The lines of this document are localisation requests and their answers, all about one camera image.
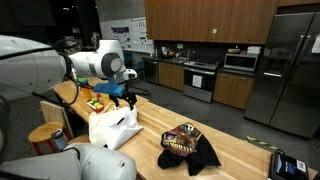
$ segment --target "white plastic bag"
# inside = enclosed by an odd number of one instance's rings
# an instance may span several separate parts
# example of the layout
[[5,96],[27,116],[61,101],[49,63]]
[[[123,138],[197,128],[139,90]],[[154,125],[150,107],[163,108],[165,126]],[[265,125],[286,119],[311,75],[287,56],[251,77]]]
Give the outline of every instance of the white plastic bag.
[[89,117],[89,139],[97,146],[117,149],[142,127],[137,122],[137,109],[120,108],[103,114],[92,113]]

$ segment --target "black cloth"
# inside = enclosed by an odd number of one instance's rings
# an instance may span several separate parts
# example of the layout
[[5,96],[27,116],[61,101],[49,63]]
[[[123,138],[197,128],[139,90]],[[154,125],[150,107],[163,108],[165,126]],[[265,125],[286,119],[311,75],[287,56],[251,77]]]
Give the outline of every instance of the black cloth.
[[218,157],[207,138],[194,126],[191,132],[181,131],[186,125],[193,126],[191,123],[185,123],[162,134],[161,145],[165,149],[158,158],[158,166],[167,169],[179,166],[185,160],[188,163],[190,176],[197,175],[207,165],[220,166]]

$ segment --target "kitchen appliance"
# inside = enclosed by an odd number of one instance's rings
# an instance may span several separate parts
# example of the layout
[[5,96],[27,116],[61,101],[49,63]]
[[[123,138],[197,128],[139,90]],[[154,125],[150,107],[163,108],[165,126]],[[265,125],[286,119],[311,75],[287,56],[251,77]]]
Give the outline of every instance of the kitchen appliance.
[[158,61],[154,59],[143,58],[144,80],[159,84]]
[[258,54],[226,54],[223,67],[254,72],[258,57]]
[[184,63],[183,94],[211,102],[216,82],[216,70],[221,65],[221,60],[212,58],[200,58]]
[[276,15],[245,117],[311,138],[320,126],[320,13]]

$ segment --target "lower cabinet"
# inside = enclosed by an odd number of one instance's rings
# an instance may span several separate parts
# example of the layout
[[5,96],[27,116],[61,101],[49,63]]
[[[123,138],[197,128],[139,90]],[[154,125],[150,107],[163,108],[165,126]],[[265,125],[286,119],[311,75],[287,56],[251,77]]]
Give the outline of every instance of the lower cabinet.
[[218,73],[213,100],[246,109],[255,80],[229,73]]
[[159,62],[158,64],[159,84],[182,91],[184,67],[164,62]]

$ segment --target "wooden cabinet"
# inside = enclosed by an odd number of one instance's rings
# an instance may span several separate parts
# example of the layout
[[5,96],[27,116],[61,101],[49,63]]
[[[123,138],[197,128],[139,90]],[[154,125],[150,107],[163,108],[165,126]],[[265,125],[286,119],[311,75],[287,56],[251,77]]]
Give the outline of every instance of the wooden cabinet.
[[305,5],[313,3],[320,3],[320,0],[279,0],[279,7]]
[[213,100],[240,109],[248,104],[255,80],[228,73],[218,73]]
[[148,38],[264,44],[278,0],[145,0]]
[[171,63],[159,62],[159,83],[173,89],[183,90],[184,67]]

